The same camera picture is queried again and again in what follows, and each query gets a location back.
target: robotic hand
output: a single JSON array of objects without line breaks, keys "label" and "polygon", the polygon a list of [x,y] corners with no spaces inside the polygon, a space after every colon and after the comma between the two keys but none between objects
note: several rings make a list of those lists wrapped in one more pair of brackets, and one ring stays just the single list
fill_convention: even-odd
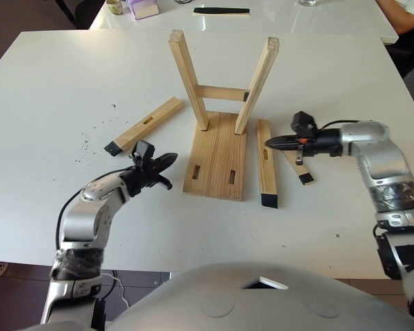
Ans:
[{"label": "robotic hand", "polygon": [[42,323],[67,320],[104,330],[104,301],[95,296],[101,289],[101,264],[112,218],[142,188],[157,183],[167,190],[172,188],[159,173],[173,164],[177,154],[166,153],[154,160],[154,151],[153,145],[139,141],[129,155],[132,166],[109,172],[83,188],[63,221],[59,239],[61,215],[66,207],[61,211],[57,254]]},{"label": "robotic hand", "polygon": [[[340,129],[327,129],[346,123]],[[374,236],[385,274],[402,279],[414,316],[414,176],[400,149],[390,140],[389,129],[379,121],[334,121],[318,129],[314,118],[298,112],[291,123],[294,135],[274,137],[269,148],[296,150],[296,164],[303,157],[326,153],[351,155],[373,200],[377,225]],[[384,232],[376,234],[376,229]]]}]

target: floor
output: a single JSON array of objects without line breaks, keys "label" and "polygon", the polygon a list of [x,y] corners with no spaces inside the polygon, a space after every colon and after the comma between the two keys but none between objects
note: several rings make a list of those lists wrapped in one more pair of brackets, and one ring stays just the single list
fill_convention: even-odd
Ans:
[{"label": "floor", "polygon": [[[72,8],[80,0],[66,0]],[[58,9],[54,0],[0,0],[0,57],[21,31],[69,30],[72,24]],[[414,71],[405,78],[414,99]],[[39,322],[48,289],[49,267],[11,264],[0,278],[0,331],[26,328]],[[165,272],[119,271],[126,287],[126,298],[134,304],[168,279]],[[378,296],[405,310],[402,284],[390,280],[342,279],[341,281]],[[109,290],[106,277],[102,295]],[[106,312],[113,320],[124,310],[121,288],[108,297]]]}]

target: white tabletop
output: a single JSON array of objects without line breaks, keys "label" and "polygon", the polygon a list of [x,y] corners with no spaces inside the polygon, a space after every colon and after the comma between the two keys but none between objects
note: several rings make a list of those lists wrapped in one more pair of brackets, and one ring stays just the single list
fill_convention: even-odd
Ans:
[{"label": "white tabletop", "polygon": [[[1,58],[0,261],[50,265],[64,202],[98,175],[130,165],[103,147],[172,96],[188,104],[169,34],[23,32]],[[199,82],[247,88],[266,37],[187,32]],[[163,173],[174,188],[145,189],[120,210],[105,268],[182,271],[270,261],[331,277],[384,277],[371,234],[375,211],[354,158],[307,159],[316,182],[303,186],[276,152],[280,208],[262,207],[255,119],[270,119],[273,134],[290,134],[300,110],[320,125],[381,120],[414,173],[411,96],[377,38],[278,37],[279,55],[248,127],[244,201],[181,193],[196,123],[187,106],[147,137],[156,155],[179,154]],[[238,112],[241,103],[207,99],[206,107]]]},{"label": "white tabletop", "polygon": [[[320,0],[304,7],[297,0],[194,0],[179,5],[158,0],[160,15],[135,21],[126,2],[121,16],[103,6],[90,29],[153,29],[264,33],[365,34],[395,43],[398,35],[375,0]],[[195,7],[250,8],[250,16],[193,15]]]}]

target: white cable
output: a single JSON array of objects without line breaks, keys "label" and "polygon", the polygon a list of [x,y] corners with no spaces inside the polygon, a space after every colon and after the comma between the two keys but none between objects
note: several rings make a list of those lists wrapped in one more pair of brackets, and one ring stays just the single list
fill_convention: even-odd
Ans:
[{"label": "white cable", "polygon": [[106,274],[105,272],[102,272],[101,274],[104,276],[109,276],[111,279],[114,279],[115,281],[119,283],[119,285],[121,286],[121,289],[123,290],[123,293],[121,294],[121,300],[126,304],[127,309],[129,309],[130,304],[129,304],[129,301],[127,301],[127,299],[124,297],[124,293],[126,290],[123,286],[123,283],[121,282],[121,279],[114,277],[111,274]]}]

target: purple box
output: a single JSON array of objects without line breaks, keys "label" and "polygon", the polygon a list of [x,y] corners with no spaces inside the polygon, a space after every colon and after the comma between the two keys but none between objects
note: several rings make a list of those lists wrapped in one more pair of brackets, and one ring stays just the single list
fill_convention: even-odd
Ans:
[{"label": "purple box", "polygon": [[159,14],[156,0],[128,0],[128,5],[135,19],[145,19]]}]

